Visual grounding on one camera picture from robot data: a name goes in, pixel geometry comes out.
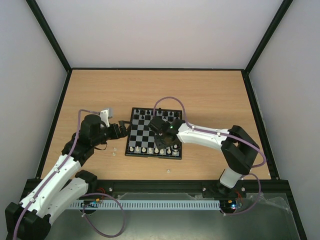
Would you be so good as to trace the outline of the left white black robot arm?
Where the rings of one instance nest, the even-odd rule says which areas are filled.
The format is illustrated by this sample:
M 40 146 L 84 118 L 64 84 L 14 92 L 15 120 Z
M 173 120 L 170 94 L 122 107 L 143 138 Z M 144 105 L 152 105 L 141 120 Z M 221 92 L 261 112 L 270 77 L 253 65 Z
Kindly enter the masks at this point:
M 22 198 L 5 209 L 8 234 L 17 240 L 43 240 L 55 220 L 76 199 L 103 196 L 98 191 L 98 177 L 82 169 L 99 145 L 128 135 L 128 121 L 109 123 L 103 112 L 89 111 L 78 119 L 77 130 L 67 142 L 57 162 L 41 182 Z

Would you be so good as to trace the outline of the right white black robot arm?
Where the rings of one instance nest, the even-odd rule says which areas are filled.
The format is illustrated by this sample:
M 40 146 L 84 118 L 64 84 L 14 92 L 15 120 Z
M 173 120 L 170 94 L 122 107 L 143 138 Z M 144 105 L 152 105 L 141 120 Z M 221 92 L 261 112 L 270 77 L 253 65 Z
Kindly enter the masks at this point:
M 181 119 L 169 123 L 155 116 L 148 128 L 154 133 L 154 141 L 159 150 L 181 143 L 220 151 L 227 168 L 219 177 L 214 191 L 224 196 L 233 193 L 238 180 L 250 173 L 260 150 L 257 143 L 238 125 L 233 125 L 230 129 L 213 129 L 192 125 Z

